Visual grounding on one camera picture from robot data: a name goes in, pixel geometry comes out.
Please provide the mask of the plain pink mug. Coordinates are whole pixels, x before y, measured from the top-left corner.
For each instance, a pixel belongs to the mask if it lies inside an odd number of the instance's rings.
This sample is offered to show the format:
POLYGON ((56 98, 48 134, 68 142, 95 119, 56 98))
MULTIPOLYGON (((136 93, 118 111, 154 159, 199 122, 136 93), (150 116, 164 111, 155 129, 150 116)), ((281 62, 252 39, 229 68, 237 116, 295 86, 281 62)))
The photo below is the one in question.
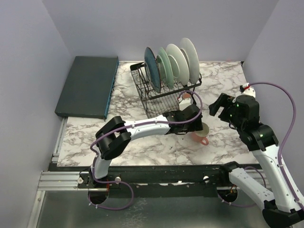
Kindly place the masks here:
POLYGON ((209 134, 209 126, 206 123, 202 122, 202 127, 203 129, 201 131, 192 132, 192 140, 203 145, 208 145, 209 141, 207 139, 207 136, 209 134))

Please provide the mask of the black wire dish rack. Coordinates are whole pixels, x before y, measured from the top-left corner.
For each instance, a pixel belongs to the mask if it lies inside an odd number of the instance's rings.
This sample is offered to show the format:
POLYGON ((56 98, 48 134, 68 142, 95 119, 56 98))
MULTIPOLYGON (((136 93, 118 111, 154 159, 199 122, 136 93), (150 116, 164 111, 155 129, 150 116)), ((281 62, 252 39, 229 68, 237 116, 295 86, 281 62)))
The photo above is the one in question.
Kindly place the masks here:
POLYGON ((202 84, 202 76, 199 76, 199 80, 195 84, 182 85, 175 82, 172 89, 161 83, 161 92, 157 93, 145 74, 143 62, 131 65, 130 71, 148 118, 157 117, 164 112, 179 110, 178 95, 184 90, 194 91, 196 87, 202 84))

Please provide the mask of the teal patterned bottom plate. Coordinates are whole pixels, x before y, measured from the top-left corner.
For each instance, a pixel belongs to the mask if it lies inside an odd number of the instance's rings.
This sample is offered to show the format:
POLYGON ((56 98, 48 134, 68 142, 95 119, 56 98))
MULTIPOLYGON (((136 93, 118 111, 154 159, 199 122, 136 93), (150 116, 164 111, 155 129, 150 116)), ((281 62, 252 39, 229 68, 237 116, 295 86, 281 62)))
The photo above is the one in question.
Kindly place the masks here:
POLYGON ((190 73, 182 51, 175 44, 169 44, 166 47, 166 53, 171 63, 174 80, 183 86, 187 85, 190 79, 190 73))

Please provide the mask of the orange plate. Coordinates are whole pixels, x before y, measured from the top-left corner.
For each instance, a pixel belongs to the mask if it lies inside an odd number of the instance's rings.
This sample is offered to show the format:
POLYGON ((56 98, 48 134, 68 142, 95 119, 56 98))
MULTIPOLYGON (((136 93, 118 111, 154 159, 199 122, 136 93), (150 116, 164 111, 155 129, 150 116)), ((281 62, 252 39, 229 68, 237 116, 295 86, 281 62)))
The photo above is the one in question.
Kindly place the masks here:
POLYGON ((169 57, 164 48, 160 47, 156 57, 156 62, 160 71, 160 78, 169 89, 174 87, 173 71, 169 57))

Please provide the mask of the blue glazed floral plate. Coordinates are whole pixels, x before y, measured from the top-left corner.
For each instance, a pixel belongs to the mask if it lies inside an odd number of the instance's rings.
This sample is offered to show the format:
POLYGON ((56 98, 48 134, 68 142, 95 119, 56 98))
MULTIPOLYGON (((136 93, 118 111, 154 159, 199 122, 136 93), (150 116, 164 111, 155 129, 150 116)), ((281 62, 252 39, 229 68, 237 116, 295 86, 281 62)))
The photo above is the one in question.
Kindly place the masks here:
POLYGON ((161 92, 161 80, 159 68, 150 47, 147 47, 144 52, 144 63, 147 77, 156 93, 161 92))

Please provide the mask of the red plate teal flower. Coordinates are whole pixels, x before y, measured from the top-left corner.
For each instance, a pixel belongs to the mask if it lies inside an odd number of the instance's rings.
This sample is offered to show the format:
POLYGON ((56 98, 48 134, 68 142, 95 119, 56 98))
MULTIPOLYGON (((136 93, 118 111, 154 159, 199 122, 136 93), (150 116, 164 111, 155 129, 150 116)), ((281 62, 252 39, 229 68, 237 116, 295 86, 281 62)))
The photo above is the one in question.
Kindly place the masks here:
POLYGON ((200 63, 195 46, 189 38, 182 38, 180 41, 180 49, 187 57, 190 82, 196 84, 200 77, 200 63))

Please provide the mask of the printed salmon coffee mug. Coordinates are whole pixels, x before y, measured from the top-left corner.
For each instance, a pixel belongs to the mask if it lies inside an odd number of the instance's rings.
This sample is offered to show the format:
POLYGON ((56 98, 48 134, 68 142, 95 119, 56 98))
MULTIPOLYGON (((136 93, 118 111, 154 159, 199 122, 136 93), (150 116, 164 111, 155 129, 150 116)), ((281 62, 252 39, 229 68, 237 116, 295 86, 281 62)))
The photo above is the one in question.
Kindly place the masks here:
POLYGON ((189 93, 184 93, 184 94, 182 95, 182 98, 183 98, 183 99, 188 99, 188 98, 191 98, 191 95, 190 95, 189 93))

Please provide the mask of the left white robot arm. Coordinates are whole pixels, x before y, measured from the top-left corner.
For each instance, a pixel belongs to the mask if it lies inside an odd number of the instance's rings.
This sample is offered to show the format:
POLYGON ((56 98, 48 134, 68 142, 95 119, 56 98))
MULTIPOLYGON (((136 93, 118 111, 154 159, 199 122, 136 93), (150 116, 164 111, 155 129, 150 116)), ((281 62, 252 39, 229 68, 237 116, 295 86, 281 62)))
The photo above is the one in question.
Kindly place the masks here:
POLYGON ((190 104, 182 111, 165 112, 157 117, 124 121, 120 116, 113 117, 96 134, 90 150, 95 153, 89 171, 89 188, 110 185, 107 180, 111 161, 119 157, 127 145, 137 139, 168 134, 186 134, 202 130, 201 108, 190 104))

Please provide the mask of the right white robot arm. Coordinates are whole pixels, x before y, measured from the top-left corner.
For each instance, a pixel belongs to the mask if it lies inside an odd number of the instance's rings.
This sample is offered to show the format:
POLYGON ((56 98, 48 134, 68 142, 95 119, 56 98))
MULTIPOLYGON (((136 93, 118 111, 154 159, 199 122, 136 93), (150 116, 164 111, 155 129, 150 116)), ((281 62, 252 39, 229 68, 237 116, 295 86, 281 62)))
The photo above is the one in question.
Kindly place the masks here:
POLYGON ((279 158, 280 147, 274 131, 259 120, 258 101, 251 95, 232 97, 222 93, 209 106, 209 114, 214 116, 220 107, 223 110, 219 119, 235 127, 241 141, 259 162, 271 189, 251 178, 235 161, 220 167, 219 182, 240 187, 262 210, 271 228, 287 228, 303 221, 304 197, 279 158))

